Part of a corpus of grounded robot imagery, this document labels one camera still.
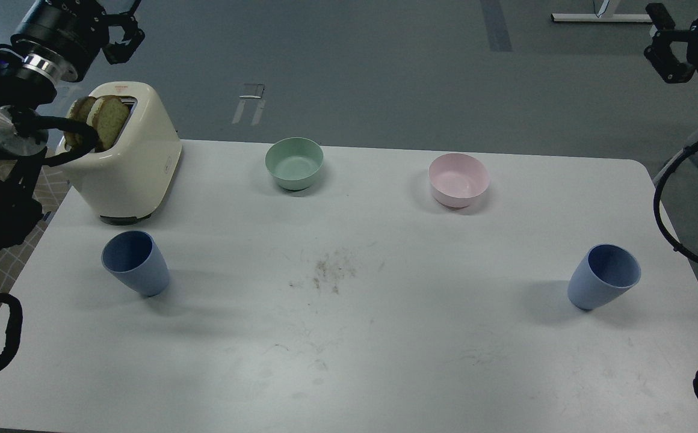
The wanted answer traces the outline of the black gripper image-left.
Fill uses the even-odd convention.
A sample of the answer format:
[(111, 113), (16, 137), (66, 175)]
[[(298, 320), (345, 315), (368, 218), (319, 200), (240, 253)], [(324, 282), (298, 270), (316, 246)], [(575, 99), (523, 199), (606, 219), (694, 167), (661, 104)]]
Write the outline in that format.
[[(119, 41), (109, 43), (108, 27), (123, 30)], [(134, 11), (106, 15), (96, 1), (36, 1), (11, 36), (11, 46), (24, 57), (39, 53), (63, 61), (61, 79), (80, 82), (99, 52), (110, 65), (127, 63), (144, 39)]]

